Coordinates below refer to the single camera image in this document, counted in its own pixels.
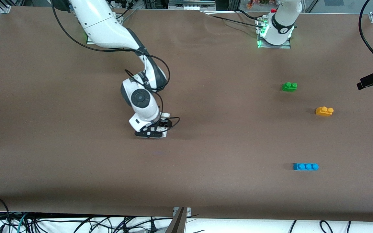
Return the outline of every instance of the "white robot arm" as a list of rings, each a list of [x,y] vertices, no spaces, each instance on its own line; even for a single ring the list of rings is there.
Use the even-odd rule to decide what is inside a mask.
[[[68,10],[68,3],[53,1],[56,8]],[[122,82],[121,94],[126,103],[133,108],[135,115],[129,120],[135,129],[135,135],[141,137],[165,137],[170,127],[161,123],[161,113],[152,92],[163,90],[167,84],[164,72],[157,66],[145,46],[136,34],[120,25],[105,0],[69,0],[69,7],[74,11],[87,36],[94,44],[109,49],[133,49],[144,63],[144,71]]]
[[[268,25],[261,37],[273,45],[281,45],[291,37],[294,23],[302,12],[301,0],[280,0],[277,12],[268,13]]]

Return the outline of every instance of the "orange lego brick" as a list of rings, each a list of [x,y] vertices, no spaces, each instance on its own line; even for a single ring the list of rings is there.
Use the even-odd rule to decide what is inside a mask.
[[[333,108],[319,107],[316,109],[316,115],[330,116],[333,114]]]

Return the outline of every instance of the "white floor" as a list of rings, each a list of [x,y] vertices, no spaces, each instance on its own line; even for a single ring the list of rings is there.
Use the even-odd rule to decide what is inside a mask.
[[[128,226],[147,221],[149,217],[139,217],[133,220]],[[84,218],[73,218],[73,220],[84,220]],[[112,225],[117,226],[123,218],[111,218]],[[293,220],[240,220],[240,219],[208,219],[208,218],[190,218],[186,224],[185,233],[196,233],[204,230],[203,233],[288,233]],[[169,225],[170,220],[155,221],[157,229],[165,228]],[[333,233],[345,233],[348,226],[346,221],[328,221]],[[72,233],[76,229],[79,223],[49,223],[43,222],[40,224],[44,230],[48,233]],[[150,228],[150,224],[145,224],[143,227],[146,229]],[[77,233],[89,232],[90,224],[84,224]],[[325,226],[324,229],[327,233],[330,230]],[[97,228],[93,233],[107,233],[107,229],[104,227]],[[133,229],[131,232],[147,233],[146,230],[141,228]],[[319,221],[304,221],[298,220],[294,226],[292,233],[321,233]],[[352,222],[349,230],[350,233],[370,233],[373,232],[373,222]]]

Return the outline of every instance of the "table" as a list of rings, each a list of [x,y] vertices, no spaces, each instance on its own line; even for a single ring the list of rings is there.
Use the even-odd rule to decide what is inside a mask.
[[[301,14],[291,49],[259,49],[253,28],[202,12],[133,13],[124,25],[170,66],[161,95],[181,117],[148,140],[120,96],[124,68],[143,69],[133,53],[85,49],[50,8],[13,7],[0,15],[0,198],[12,211],[373,221],[373,87],[356,88],[373,57],[357,18]]]

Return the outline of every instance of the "lego brick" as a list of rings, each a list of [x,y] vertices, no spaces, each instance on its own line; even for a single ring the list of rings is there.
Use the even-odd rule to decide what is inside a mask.
[[[281,90],[286,91],[286,92],[294,92],[296,91],[296,89],[297,89],[297,83],[287,82],[283,84],[283,86],[281,86]]]
[[[319,169],[319,165],[317,163],[294,163],[293,170],[294,171],[317,171]]]
[[[316,115],[330,116],[333,114],[333,108],[319,107],[316,109]]]

